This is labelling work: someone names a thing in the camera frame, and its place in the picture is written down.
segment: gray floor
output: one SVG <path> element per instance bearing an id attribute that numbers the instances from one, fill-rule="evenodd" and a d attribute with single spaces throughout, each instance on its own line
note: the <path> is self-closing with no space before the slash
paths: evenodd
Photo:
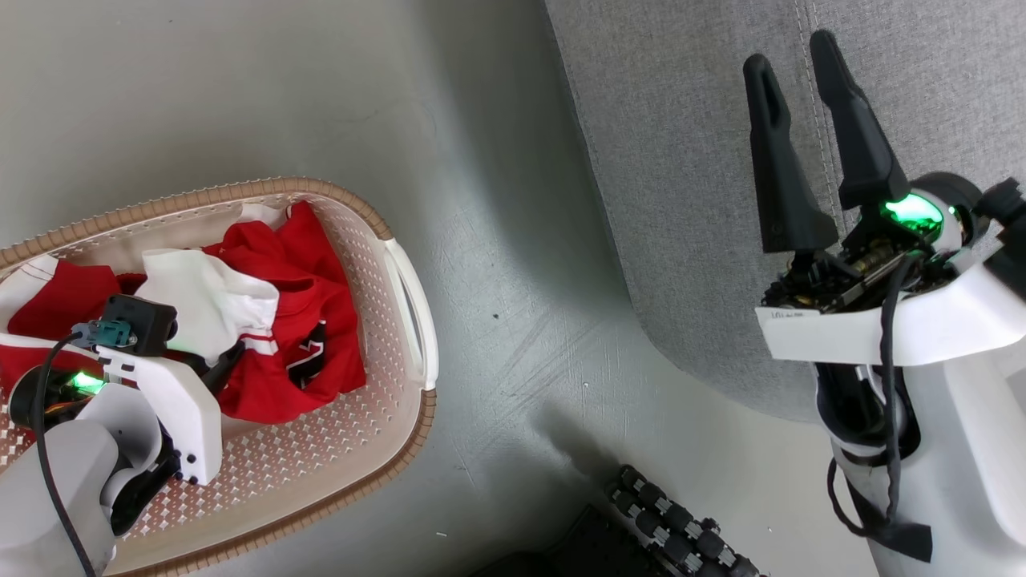
<path id="1" fill-rule="evenodd" d="M 9 1 L 0 53 L 3 244 L 300 174 L 369 200 L 421 271 L 442 358 L 426 450 L 200 575 L 459 576 L 556 538 L 619 462 L 774 575 L 874 574 L 830 511 L 825 437 L 728 402 L 638 328 L 535 2 Z"/>

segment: basket rim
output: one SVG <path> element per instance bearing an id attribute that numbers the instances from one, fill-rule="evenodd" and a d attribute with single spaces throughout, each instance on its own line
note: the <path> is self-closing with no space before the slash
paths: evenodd
<path id="1" fill-rule="evenodd" d="M 183 210 L 225 202 L 289 193 L 313 194 L 330 198 L 359 215 L 380 240 L 392 240 L 394 238 L 391 229 L 389 229 L 381 215 L 365 200 L 345 188 L 326 181 L 308 179 L 306 177 L 278 177 L 194 190 L 192 192 L 134 204 L 73 223 L 46 234 L 36 236 L 35 238 L 30 238 L 13 246 L 0 249 L 0 270 L 11 268 L 69 244 L 151 219 L 158 219 Z M 179 555 L 158 564 L 116 575 L 125 577 L 180 577 L 277 541 L 369 495 L 402 472 L 424 448 L 428 433 L 434 424 L 436 400 L 437 393 L 434 389 L 421 391 L 421 406 L 417 416 L 417 424 L 406 439 L 405 445 L 385 465 L 359 482 L 343 488 L 324 499 L 285 515 L 276 522 L 238 537 L 214 543 L 188 554 Z"/>
<path id="2" fill-rule="evenodd" d="M 89 237 L 151 219 L 159 219 L 160 217 L 173 215 L 183 210 L 210 206 L 223 202 L 287 193 L 315 194 L 341 202 L 359 215 L 379 239 L 391 240 L 393 238 L 392 230 L 385 223 L 385 219 L 365 200 L 345 188 L 326 181 L 308 179 L 306 177 L 277 177 L 221 185 L 173 196 L 165 196 L 72 223 L 14 244 L 13 246 L 3 248 L 0 251 L 0 269 L 22 264 L 40 255 L 60 249 L 68 244 L 85 240 Z"/>

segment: laundry basket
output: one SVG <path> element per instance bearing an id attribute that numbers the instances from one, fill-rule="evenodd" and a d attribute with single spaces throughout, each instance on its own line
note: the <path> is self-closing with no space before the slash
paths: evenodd
<path id="1" fill-rule="evenodd" d="M 172 482 L 144 512 L 107 575 L 183 575 L 307 527 L 394 478 L 420 452 L 435 413 L 438 346 L 424 290 L 388 226 L 329 183 L 284 178 L 162 198 L 0 252 L 0 278 L 43 254 L 141 271 L 143 251 L 218 242 L 244 203 L 306 200 L 346 269 L 360 318 L 367 384 L 281 425 L 230 423 L 221 473 Z M 0 413 L 0 471 L 28 447 Z"/>

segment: gray fabric surface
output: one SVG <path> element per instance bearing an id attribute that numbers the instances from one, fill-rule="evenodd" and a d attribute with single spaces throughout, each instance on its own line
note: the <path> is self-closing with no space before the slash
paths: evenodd
<path id="1" fill-rule="evenodd" d="M 761 254 L 741 66 L 770 57 L 792 140 L 843 230 L 829 111 L 807 53 L 833 30 L 910 178 L 1026 178 L 1019 0 L 548 0 L 634 308 L 681 370 L 772 415 L 814 417 L 801 363 L 768 358 L 752 307 L 784 266 Z"/>

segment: wire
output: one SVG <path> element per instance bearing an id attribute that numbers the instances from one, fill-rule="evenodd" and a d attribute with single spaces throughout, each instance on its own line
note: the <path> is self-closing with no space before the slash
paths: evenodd
<path id="1" fill-rule="evenodd" d="M 898 269 L 891 275 L 887 283 L 887 294 L 883 298 L 883 306 L 880 308 L 880 364 L 883 368 L 883 396 L 886 403 L 883 406 L 883 418 L 886 420 L 887 434 L 887 510 L 884 515 L 887 524 L 895 521 L 898 512 L 899 486 L 901 485 L 901 448 L 899 447 L 901 433 L 898 430 L 898 387 L 895 381 L 898 380 L 895 370 L 895 312 L 898 309 L 898 298 L 901 288 L 905 284 L 905 277 L 912 269 L 912 266 L 922 260 L 922 253 L 909 253 L 898 265 Z"/>
<path id="2" fill-rule="evenodd" d="M 837 479 L 837 459 L 830 459 L 830 466 L 827 468 L 827 495 L 830 496 L 830 504 L 833 505 L 834 514 L 840 520 L 844 527 L 852 532 L 856 537 L 869 537 L 871 532 L 864 528 L 859 527 L 853 522 L 844 509 L 840 507 L 840 501 L 837 500 L 837 491 L 834 489 L 834 483 Z"/>
<path id="3" fill-rule="evenodd" d="M 82 399 L 79 399 L 79 400 L 69 400 L 68 402 L 58 402 L 56 405 L 51 405 L 51 406 L 49 406 L 49 407 L 46 408 L 46 413 L 45 414 L 46 415 L 55 415 L 57 413 L 61 413 L 65 409 L 74 409 L 76 407 L 84 407 L 90 400 L 92 400 L 91 396 L 90 397 L 86 397 L 86 398 L 82 398 Z"/>
<path id="4" fill-rule="evenodd" d="M 75 548 L 75 553 L 78 555 L 79 563 L 82 564 L 82 570 L 85 572 L 86 577 L 96 577 L 96 572 L 92 569 L 89 555 L 85 552 L 85 547 L 82 546 L 82 541 L 78 538 L 78 533 L 75 532 L 75 526 L 72 525 L 71 517 L 68 516 L 68 510 L 65 509 L 64 503 L 61 502 L 61 494 L 57 493 L 56 483 L 53 482 L 53 471 L 50 470 L 49 456 L 46 454 L 46 427 L 43 425 L 43 415 L 45 414 L 43 397 L 46 394 L 46 383 L 50 379 L 50 366 L 53 364 L 53 359 L 56 358 L 65 345 L 68 345 L 81 336 L 81 333 L 75 333 L 61 339 L 50 349 L 49 354 L 46 355 L 46 360 L 43 361 L 39 371 L 39 382 L 36 384 L 36 398 L 33 399 L 32 405 L 32 430 L 36 433 L 39 466 L 43 471 L 43 483 L 46 484 L 46 491 L 50 494 L 53 510 L 56 511 L 57 518 L 61 520 L 61 525 L 64 527 L 65 533 L 68 534 L 68 540 L 71 541 L 72 547 Z"/>
<path id="5" fill-rule="evenodd" d="M 899 501 L 899 487 L 901 486 L 901 434 L 898 430 L 898 387 L 895 382 L 898 380 L 895 370 L 894 350 L 894 329 L 895 311 L 898 309 L 901 288 L 905 284 L 905 278 L 912 266 L 923 259 L 922 253 L 909 253 L 901 264 L 891 275 L 887 283 L 887 293 L 883 298 L 880 307 L 880 364 L 882 366 L 883 396 L 886 402 L 883 406 L 884 430 L 886 433 L 886 454 L 887 454 L 887 508 L 884 515 L 884 526 L 893 525 L 896 521 Z M 837 460 L 831 459 L 830 467 L 827 469 L 827 495 L 830 496 L 830 503 L 833 505 L 834 514 L 840 520 L 844 527 L 858 537 L 873 537 L 879 532 L 879 527 L 859 527 L 844 513 L 837 500 L 837 493 L 834 490 L 834 482 L 837 477 Z"/>

